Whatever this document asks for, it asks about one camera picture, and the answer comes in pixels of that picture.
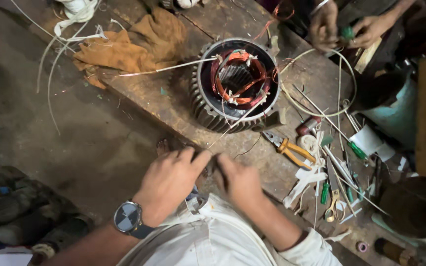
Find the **white shirt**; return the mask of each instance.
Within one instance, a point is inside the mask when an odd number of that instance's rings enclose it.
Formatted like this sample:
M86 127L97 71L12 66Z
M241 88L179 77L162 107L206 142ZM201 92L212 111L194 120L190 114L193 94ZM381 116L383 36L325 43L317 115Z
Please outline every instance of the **white shirt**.
M304 241L277 253L214 194L182 204L120 262L120 266L341 266L313 229Z

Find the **watch face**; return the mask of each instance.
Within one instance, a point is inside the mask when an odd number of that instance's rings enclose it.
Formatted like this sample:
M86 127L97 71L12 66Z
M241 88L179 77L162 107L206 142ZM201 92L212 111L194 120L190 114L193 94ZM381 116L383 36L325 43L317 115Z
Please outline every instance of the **watch face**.
M122 232L127 232L137 225L138 207L132 202L123 203L115 214L115 224Z

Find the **shirt sleeve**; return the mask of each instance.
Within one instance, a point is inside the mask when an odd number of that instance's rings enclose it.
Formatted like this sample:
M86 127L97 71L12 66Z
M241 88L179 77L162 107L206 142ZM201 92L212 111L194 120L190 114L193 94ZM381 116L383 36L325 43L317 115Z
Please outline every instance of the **shirt sleeve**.
M331 253L332 248L314 229L308 228L308 236L293 248L277 252L269 246L278 266L342 266Z

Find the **hand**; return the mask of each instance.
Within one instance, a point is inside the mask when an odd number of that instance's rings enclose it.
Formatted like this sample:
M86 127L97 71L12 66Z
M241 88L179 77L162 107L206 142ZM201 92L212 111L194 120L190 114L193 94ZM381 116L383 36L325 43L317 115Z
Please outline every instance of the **hand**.
M142 207L142 219L157 227L192 191L212 155L204 150L192 160L195 149L167 153L151 163L133 202Z
M226 180L217 179L218 186L235 206L247 213L268 200L262 192L257 168L244 166L223 153L218 155L217 160L226 177Z
M364 17L353 27L356 35L354 40L349 41L349 48L369 48L373 45L384 32L390 29L396 19L391 14L381 16Z
M337 18L338 6L333 0L328 1L315 13L311 19L309 32L311 44L316 49L329 51L337 46Z

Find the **wooden workbench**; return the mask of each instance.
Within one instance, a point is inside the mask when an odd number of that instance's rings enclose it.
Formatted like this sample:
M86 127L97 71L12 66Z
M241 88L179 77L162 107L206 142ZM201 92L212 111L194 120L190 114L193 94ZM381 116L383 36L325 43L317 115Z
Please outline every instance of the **wooden workbench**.
M43 25L44 28L53 32L53 26L59 20L53 15L51 7L44 7L43 11L34 9L29 0L20 0L21 7L33 17L35 21ZM267 21L273 17L253 0L242 0L247 9L238 8L229 0L211 1L205 7L197 5L192 9L180 12L179 19L184 22L188 30L187 55L196 57L204 45L213 43L218 37L220 39L229 37L253 38L257 36ZM110 24L110 18L121 22L124 27L135 24L146 14L143 5L136 0L110 0L105 12L97 12L89 25L80 35L92 34L94 25L101 24L107 30L119 30L115 24ZM66 31L67 36L73 34L79 26L73 26ZM279 36L280 53L277 56L277 63L283 65L287 63L285 58L294 58L303 51L311 49L311 46L293 33L285 26L279 25L275 20L270 25L272 35ZM35 33L40 33L38 29L32 27ZM265 45L267 34L258 38L257 43ZM299 87L305 86L305 92L322 110L328 109L328 113L336 111L337 88L338 88L338 67L320 53L314 51L294 64L286 73L281 76L284 85L292 88L292 83ZM105 69L101 80L107 84L108 88L119 94L122 99L129 99L139 110L149 114L160 124L171 130L176 136L190 143L194 143L199 148L206 148L221 134L214 133L200 124L193 118L187 90L192 76L191 67L178 68L174 71L165 71L153 75L120 77L118 71ZM351 77L342 72L342 99L349 97L352 91ZM302 99L300 94L293 91L295 99ZM315 111L306 102L301 103ZM297 138L295 129L308 118L305 113L299 113L283 94L279 96L274 109L286 109L287 125L277 128L277 131L291 139ZM328 124L322 125L329 130ZM343 130L352 134L349 123L343 122ZM260 138L259 133L245 131L235 134L225 135L221 141L210 148L214 153L226 152L231 156L236 156L247 151ZM338 157L341 156L337 135L333 143L333 151ZM281 202L288 195L294 184L297 182L295 173L298 167L290 162L285 156L277 154L274 146L264 138L260 138L256 146L248 153L239 156L237 160L245 164L254 165L259 168L261 183L264 191ZM362 183L367 187L365 177L372 173L372 169L363 167L359 161L352 162L355 171L360 175ZM302 203L300 215L310 223L315 221L315 197L314 190L309 189ZM343 224L327 223L323 220L323 213L328 206L318 205L317 229L326 235L334 236L345 232L351 228L353 233L343 239L340 243L350 251L361 257L364 261L373 266L394 265L393 262L377 255L373 249L366 253L358 252L355 248L359 240L373 244L381 236L398 242L388 236L387 232L375 225L370 220L373 209L369 204L359 203L355 209L363 207L363 211L358 214L358 218L352 218Z

